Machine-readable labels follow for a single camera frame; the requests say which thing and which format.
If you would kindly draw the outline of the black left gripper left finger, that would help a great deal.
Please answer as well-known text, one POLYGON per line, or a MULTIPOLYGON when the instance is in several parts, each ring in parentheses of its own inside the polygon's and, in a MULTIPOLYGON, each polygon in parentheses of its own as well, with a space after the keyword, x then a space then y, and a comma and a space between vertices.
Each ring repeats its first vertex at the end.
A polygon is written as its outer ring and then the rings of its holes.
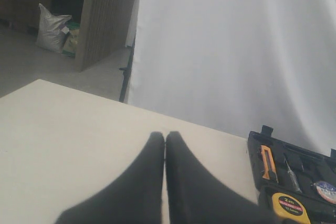
POLYGON ((132 164, 110 185, 63 211, 57 223, 161 223, 165 141, 152 132, 132 164))

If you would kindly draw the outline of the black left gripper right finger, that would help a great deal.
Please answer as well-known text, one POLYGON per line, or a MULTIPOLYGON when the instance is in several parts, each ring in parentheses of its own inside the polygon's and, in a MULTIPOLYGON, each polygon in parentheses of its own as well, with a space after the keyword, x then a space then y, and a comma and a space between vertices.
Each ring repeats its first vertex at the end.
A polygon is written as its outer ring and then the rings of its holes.
POLYGON ((281 223, 215 178, 177 131, 166 138, 165 166, 171 223, 281 223))

